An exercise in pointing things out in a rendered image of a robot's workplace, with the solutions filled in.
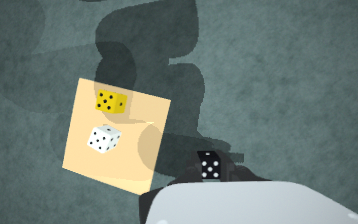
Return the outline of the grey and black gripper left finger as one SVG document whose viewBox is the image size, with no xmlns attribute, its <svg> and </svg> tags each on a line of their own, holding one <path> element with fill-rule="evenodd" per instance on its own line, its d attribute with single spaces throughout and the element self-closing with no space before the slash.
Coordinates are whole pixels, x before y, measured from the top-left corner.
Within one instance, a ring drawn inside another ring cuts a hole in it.
<svg viewBox="0 0 358 224">
<path fill-rule="evenodd" d="M 200 173 L 199 173 L 200 172 Z M 168 183 L 167 186 L 179 183 L 201 183 L 202 164 L 197 151 L 191 150 L 191 159 L 186 160 L 185 174 Z M 140 224 L 146 224 L 146 220 L 153 203 L 154 197 L 163 189 L 163 187 L 154 189 L 139 196 L 139 218 Z"/>
</svg>

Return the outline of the beige square mat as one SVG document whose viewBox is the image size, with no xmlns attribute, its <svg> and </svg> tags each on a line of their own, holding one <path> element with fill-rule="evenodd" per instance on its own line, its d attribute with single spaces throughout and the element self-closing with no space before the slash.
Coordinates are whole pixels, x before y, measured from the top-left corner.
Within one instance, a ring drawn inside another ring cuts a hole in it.
<svg viewBox="0 0 358 224">
<path fill-rule="evenodd" d="M 127 95 L 124 113 L 95 109 L 98 90 Z M 79 79 L 63 168 L 142 194 L 150 189 L 171 100 Z M 122 134 L 115 148 L 100 153 L 87 145 L 94 127 Z"/>
</svg>

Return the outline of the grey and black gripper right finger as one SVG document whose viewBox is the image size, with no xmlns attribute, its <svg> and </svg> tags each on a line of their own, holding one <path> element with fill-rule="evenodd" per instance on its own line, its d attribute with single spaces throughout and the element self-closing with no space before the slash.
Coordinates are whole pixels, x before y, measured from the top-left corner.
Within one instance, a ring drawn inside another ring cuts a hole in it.
<svg viewBox="0 0 358 224">
<path fill-rule="evenodd" d="M 248 182 L 248 181 L 272 181 L 256 176 L 245 166 L 235 165 L 235 163 L 222 151 L 215 151 L 221 159 L 221 178 L 220 182 Z"/>
</svg>

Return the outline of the yellow die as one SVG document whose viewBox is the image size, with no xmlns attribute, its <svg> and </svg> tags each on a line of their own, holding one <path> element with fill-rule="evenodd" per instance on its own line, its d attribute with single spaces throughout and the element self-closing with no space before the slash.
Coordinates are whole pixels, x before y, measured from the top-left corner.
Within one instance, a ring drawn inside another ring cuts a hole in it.
<svg viewBox="0 0 358 224">
<path fill-rule="evenodd" d="M 95 109 L 112 114 L 124 113 L 126 102 L 127 95 L 100 89 L 98 91 Z"/>
</svg>

